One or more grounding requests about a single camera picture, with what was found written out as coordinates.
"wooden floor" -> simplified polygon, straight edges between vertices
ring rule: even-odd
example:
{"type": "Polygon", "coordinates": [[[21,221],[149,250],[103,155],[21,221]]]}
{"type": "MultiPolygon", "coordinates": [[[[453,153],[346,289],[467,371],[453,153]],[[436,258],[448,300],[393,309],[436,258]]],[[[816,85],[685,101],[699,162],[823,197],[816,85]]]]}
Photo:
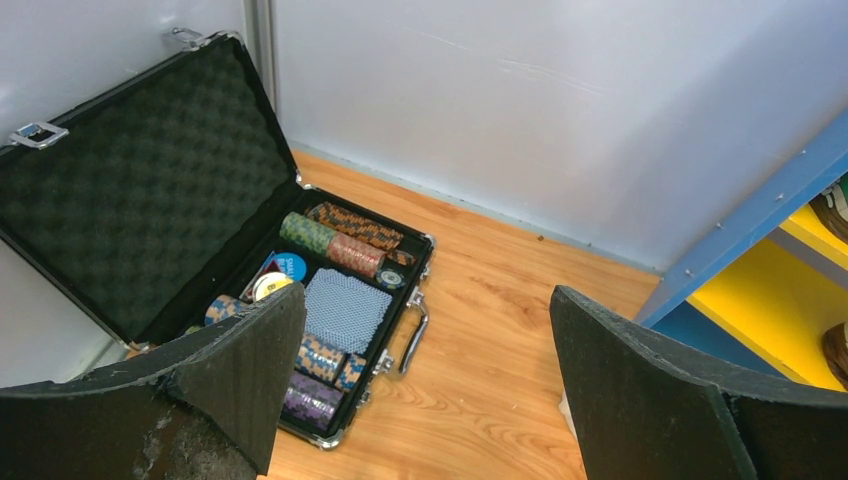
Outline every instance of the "wooden floor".
{"type": "MultiPolygon", "coordinates": [[[[656,278],[335,164],[297,155],[306,181],[433,234],[431,323],[409,373],[377,378],[331,452],[278,431],[270,479],[582,479],[557,405],[548,304],[571,285],[632,318],[656,278]]],[[[417,318],[392,345],[400,358],[417,318]]]]}

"purple poker chip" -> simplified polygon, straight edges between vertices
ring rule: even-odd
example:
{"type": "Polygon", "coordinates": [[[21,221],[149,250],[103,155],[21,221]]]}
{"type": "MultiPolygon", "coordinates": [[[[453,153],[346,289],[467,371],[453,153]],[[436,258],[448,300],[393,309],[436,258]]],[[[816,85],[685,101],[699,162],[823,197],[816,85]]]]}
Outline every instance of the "purple poker chip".
{"type": "Polygon", "coordinates": [[[286,390],[283,411],[326,430],[341,401],[342,392],[300,372],[293,372],[286,390]]]}

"poker chip case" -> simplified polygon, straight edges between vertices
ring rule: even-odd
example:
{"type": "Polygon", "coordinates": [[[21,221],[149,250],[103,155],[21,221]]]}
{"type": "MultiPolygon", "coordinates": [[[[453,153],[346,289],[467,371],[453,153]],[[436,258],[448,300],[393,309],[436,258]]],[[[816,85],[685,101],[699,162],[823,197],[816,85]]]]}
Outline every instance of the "poker chip case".
{"type": "Polygon", "coordinates": [[[182,50],[0,148],[0,235],[105,331],[143,350],[180,337],[220,295],[238,297],[271,251],[302,257],[391,300],[365,369],[325,428],[281,412],[278,427],[336,447],[370,383],[395,363],[387,345],[406,308],[419,323],[396,367],[404,374],[429,321],[420,283],[432,236],[304,184],[241,38],[170,32],[182,50]],[[384,283],[289,242],[287,215],[332,204],[402,234],[414,262],[384,283]]]}

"foam lining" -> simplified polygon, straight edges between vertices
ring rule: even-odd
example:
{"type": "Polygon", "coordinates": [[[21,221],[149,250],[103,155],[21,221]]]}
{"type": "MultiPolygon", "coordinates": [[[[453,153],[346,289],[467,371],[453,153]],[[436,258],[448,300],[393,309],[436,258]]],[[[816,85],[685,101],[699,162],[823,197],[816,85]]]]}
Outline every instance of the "foam lining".
{"type": "Polygon", "coordinates": [[[125,339],[292,176],[242,50],[181,54],[69,114],[54,146],[0,156],[6,239],[125,339]]]}

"white panel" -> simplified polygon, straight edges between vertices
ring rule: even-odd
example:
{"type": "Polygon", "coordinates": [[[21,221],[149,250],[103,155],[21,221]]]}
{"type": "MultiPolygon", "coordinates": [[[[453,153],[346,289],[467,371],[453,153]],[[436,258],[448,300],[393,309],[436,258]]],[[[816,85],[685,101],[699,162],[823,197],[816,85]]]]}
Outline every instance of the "white panel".
{"type": "MultiPolygon", "coordinates": [[[[4,1],[0,138],[31,121],[49,120],[175,53],[164,37],[175,26],[244,31],[243,0],[4,1]]],[[[110,343],[0,243],[0,386],[68,380],[110,343]]]]}
{"type": "Polygon", "coordinates": [[[290,0],[314,149],[659,270],[848,101],[848,3],[290,0]]]}

